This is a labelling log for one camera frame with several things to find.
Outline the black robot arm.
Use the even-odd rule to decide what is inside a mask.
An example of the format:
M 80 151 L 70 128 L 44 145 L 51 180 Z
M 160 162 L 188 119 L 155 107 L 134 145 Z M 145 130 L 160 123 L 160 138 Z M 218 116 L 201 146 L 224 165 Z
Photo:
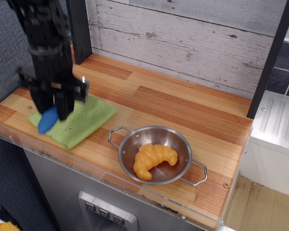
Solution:
M 18 68 L 21 86 L 29 88 L 37 110 L 55 107 L 60 120 L 74 110 L 75 101 L 86 102 L 90 85 L 73 75 L 69 29 L 57 0 L 10 0 L 28 40 L 32 65 Z

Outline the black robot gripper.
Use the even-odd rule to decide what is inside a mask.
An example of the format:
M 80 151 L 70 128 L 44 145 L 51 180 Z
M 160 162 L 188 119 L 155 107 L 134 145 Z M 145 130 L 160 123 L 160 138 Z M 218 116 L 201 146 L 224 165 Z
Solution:
M 39 50 L 31 56 L 31 64 L 17 69 L 20 85 L 29 89 L 40 113 L 55 104 L 59 119 L 66 120 L 74 110 L 75 100 L 88 100 L 90 87 L 85 78 L 73 75 L 71 48 Z

